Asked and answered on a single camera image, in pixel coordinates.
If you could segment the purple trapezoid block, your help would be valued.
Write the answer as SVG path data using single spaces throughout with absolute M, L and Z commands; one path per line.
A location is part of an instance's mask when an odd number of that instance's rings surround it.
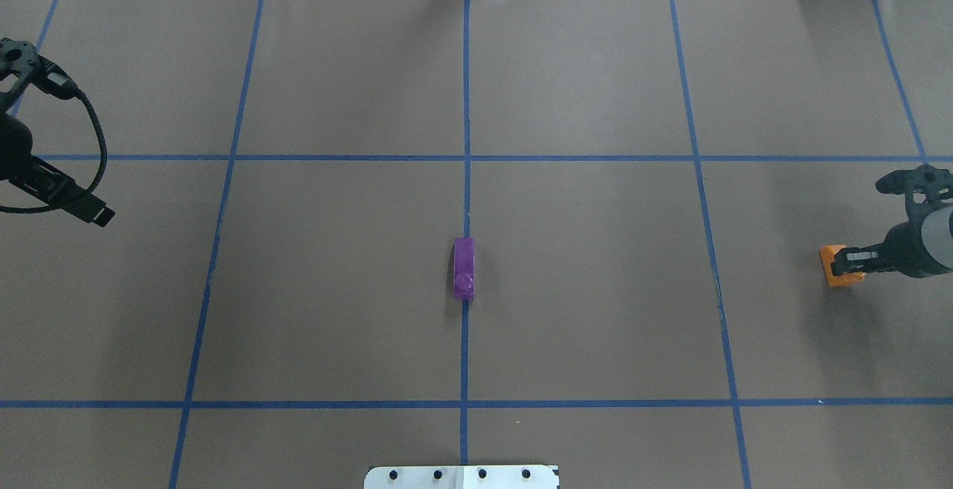
M 453 242 L 452 293 L 459 301 L 473 301 L 476 289 L 476 245 L 470 237 L 459 237 Z

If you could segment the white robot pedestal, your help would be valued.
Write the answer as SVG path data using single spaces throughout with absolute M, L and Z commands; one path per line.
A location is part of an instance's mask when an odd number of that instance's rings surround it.
M 544 464 L 381 466 L 364 488 L 559 488 L 558 467 Z

